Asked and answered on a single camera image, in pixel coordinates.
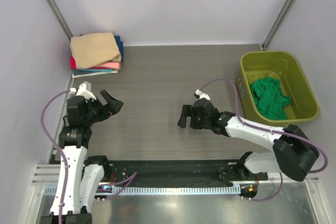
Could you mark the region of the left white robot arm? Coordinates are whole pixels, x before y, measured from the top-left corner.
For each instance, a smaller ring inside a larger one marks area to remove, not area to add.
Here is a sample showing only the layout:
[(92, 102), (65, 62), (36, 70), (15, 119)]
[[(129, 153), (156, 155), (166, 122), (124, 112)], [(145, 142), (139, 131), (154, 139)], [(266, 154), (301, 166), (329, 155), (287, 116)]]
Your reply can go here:
[(91, 206), (98, 185), (112, 173), (106, 156), (87, 156), (91, 127), (117, 114), (124, 103), (102, 90), (106, 101), (102, 104), (86, 82), (68, 92), (72, 96), (67, 100), (58, 141), (50, 138), (61, 156), (60, 172), (54, 202), (42, 223), (92, 223)]

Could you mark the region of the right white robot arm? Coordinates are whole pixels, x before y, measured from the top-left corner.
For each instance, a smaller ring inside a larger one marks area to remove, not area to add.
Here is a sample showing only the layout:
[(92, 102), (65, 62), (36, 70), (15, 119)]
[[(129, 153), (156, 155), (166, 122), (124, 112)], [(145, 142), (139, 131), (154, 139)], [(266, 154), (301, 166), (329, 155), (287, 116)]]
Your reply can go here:
[(290, 124), (288, 127), (273, 127), (243, 120), (232, 112), (219, 112), (210, 100), (201, 98), (192, 105), (183, 105), (178, 126), (195, 130), (208, 129), (214, 134), (241, 138), (262, 146), (267, 153), (250, 152), (242, 156), (236, 167), (241, 179), (248, 180), (256, 173), (282, 173), (301, 182), (309, 174), (320, 156), (316, 147), (305, 142), (302, 130)]

